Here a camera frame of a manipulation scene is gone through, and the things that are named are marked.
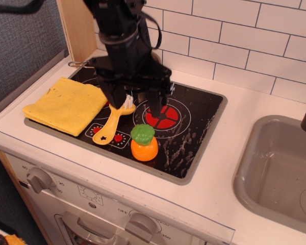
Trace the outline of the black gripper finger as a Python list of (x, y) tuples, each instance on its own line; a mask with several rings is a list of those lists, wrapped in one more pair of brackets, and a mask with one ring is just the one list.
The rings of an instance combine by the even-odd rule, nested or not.
[(98, 83), (109, 103), (116, 109), (121, 108), (126, 99), (126, 92), (120, 80), (107, 80), (103, 77), (98, 77)]
[(157, 88), (150, 88), (146, 93), (148, 105), (152, 116), (157, 118), (160, 116), (161, 110), (167, 105), (167, 94), (164, 90)]

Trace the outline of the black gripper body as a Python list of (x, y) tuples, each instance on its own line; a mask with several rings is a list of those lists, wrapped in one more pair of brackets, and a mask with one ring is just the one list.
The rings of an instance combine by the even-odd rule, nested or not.
[(171, 70), (153, 60), (151, 48), (145, 40), (103, 39), (108, 51), (104, 57), (91, 58), (98, 77), (107, 80), (119, 79), (124, 86), (135, 87), (145, 92), (150, 88), (164, 90), (170, 94)]

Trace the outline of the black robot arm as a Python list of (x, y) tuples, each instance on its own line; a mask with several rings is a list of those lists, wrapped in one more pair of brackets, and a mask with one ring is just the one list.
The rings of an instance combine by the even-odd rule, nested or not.
[[(146, 93), (158, 117), (172, 93), (171, 71), (153, 59), (142, 11), (145, 1), (85, 1), (108, 55), (88, 61), (110, 104), (119, 109), (126, 91)], [(0, 1), (0, 112), (67, 54), (52, 1)]]

